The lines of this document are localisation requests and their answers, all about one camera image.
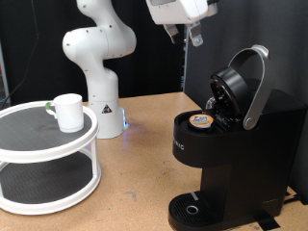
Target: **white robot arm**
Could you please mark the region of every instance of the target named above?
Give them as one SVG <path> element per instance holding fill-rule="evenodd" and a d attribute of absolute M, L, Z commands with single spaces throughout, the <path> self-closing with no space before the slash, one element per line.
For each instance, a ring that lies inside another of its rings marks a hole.
<path fill-rule="evenodd" d="M 200 20 L 218 12 L 219 0 L 146 0 L 156 24 L 164 25 L 173 43 L 178 41 L 175 24 L 187 24 L 192 44 L 203 43 Z"/>
<path fill-rule="evenodd" d="M 156 24 L 164 24 L 172 40 L 178 31 L 175 24 L 187 24 L 195 46 L 202 44 L 199 20 L 217 12 L 218 0 L 146 0 Z M 81 13 L 92 18 L 96 27 L 66 33 L 63 49 L 86 75 L 89 105 L 100 126 L 97 138 L 109 139 L 126 128 L 124 110 L 118 102 L 116 74 L 103 60 L 121 58 L 134 52 L 136 36 L 116 15 L 111 0 L 77 0 Z"/>
<path fill-rule="evenodd" d="M 94 20 L 97 27 L 66 33 L 64 53 L 86 75 L 88 107 L 95 112 L 100 126 L 97 138 L 114 138 L 126 128 L 124 110 L 118 102 L 117 76 L 105 68 L 102 61 L 133 53 L 136 36 L 118 18 L 111 0 L 77 0 L 77 6 L 81 13 Z"/>

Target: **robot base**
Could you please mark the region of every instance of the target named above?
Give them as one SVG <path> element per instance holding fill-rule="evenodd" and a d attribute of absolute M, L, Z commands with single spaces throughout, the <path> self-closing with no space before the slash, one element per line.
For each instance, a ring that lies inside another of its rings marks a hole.
<path fill-rule="evenodd" d="M 119 106 L 118 100 L 90 101 L 88 107 L 94 111 L 98 124 L 98 139 L 111 139 L 122 134 L 128 128 L 125 126 L 124 109 Z"/>

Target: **coffee maker handle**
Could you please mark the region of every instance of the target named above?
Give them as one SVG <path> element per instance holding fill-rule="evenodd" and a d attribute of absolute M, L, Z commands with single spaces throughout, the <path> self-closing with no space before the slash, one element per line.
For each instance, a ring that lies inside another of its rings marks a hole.
<path fill-rule="evenodd" d="M 270 97 L 271 90 L 275 84 L 274 66 L 270 60 L 269 50 L 262 45 L 253 45 L 251 48 L 244 49 L 236 54 L 231 60 L 229 66 L 239 71 L 241 66 L 250 57 L 257 55 L 262 63 L 262 78 L 247 114 L 244 117 L 244 129 L 254 128 L 260 118 L 260 115 Z"/>

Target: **coffee pod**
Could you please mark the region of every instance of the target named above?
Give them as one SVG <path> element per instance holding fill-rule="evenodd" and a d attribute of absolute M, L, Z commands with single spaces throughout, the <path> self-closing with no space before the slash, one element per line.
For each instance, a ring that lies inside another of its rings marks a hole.
<path fill-rule="evenodd" d="M 213 122 L 214 119 L 206 114 L 197 114 L 190 117 L 190 125 L 202 130 L 209 130 L 213 125 Z"/>

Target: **blue led light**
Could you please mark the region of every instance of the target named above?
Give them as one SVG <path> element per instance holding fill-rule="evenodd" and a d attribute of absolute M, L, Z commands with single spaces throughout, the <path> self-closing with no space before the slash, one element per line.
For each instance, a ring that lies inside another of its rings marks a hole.
<path fill-rule="evenodd" d="M 125 109 L 123 108 L 123 125 L 124 125 L 124 128 L 127 128 L 129 126 L 128 122 L 126 122 L 126 119 L 125 119 Z"/>

